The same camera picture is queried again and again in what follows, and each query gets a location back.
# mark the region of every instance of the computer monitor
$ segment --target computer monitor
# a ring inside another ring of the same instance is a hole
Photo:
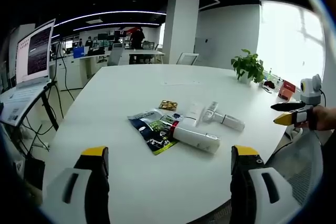
[[[17,44],[17,86],[39,78],[49,80],[50,43],[54,23],[53,19],[37,27]]]
[[[114,31],[114,36],[117,36],[119,38],[124,38],[124,37],[126,37],[126,33],[127,33],[126,30],[115,30]]]
[[[98,34],[98,40],[105,40],[108,38],[108,34]]]

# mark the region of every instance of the white cylindrical object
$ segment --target white cylindrical object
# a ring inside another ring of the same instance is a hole
[[[188,112],[186,113],[183,123],[190,126],[197,126],[202,115],[204,106],[197,102],[192,102]]]
[[[217,110],[218,102],[212,102],[202,117],[203,122],[209,122]]]
[[[198,128],[184,124],[183,122],[173,127],[175,127],[173,129],[173,137],[183,143],[211,153],[215,153],[220,146],[219,137],[200,131]]]
[[[237,131],[243,131],[245,128],[245,123],[243,121],[230,115],[221,115],[215,112],[214,120]]]

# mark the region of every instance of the white tube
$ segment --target white tube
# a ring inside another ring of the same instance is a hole
[[[175,127],[173,137],[183,143],[192,145],[203,151],[215,153],[220,146],[220,138],[208,134],[183,122]]]
[[[243,121],[230,115],[221,115],[217,112],[215,112],[214,121],[233,128],[237,131],[243,131],[245,128],[245,123]]]
[[[192,102],[187,114],[183,119],[183,123],[190,126],[197,126],[202,115],[204,106],[197,102]]]

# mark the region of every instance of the window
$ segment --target window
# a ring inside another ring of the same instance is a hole
[[[300,86],[303,78],[323,79],[324,36],[318,16],[291,4],[262,1],[257,53],[264,69]]]
[[[160,35],[159,35],[159,44],[163,45],[163,37],[164,37],[164,28],[166,23],[163,23],[160,27]]]
[[[72,48],[72,39],[65,41],[65,49]]]

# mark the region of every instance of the white pillar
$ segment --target white pillar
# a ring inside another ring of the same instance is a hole
[[[176,64],[183,52],[194,52],[199,0],[168,0],[162,51],[164,63]]]

